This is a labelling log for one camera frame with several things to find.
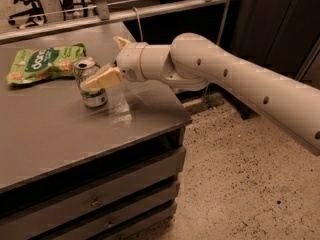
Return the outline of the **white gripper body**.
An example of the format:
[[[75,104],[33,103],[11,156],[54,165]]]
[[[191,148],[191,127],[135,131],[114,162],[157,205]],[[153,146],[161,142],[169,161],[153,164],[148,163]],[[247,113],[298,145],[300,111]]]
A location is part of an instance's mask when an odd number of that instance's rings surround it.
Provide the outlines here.
[[[141,56],[144,48],[147,46],[145,42],[135,42],[126,45],[121,49],[116,57],[117,67],[127,81],[145,82],[141,69]]]

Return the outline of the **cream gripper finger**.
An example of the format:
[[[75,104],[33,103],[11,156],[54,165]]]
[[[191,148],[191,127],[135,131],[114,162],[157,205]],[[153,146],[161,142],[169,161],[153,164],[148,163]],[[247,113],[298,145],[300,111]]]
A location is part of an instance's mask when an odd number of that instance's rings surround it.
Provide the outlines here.
[[[84,81],[84,89],[94,92],[100,89],[116,86],[123,80],[122,73],[117,67],[103,68]]]
[[[120,37],[120,36],[115,36],[114,40],[120,49],[125,48],[127,45],[129,45],[131,43],[130,40],[123,38],[123,37]]]

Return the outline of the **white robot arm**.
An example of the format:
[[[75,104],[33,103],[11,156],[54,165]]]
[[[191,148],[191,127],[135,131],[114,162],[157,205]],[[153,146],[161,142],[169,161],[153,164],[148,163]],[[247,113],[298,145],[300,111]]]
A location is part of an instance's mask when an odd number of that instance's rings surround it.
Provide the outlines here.
[[[183,33],[169,45],[130,43],[116,63],[81,86],[96,91],[122,80],[157,80],[197,91],[214,83],[320,155],[320,90],[232,55],[201,35]]]

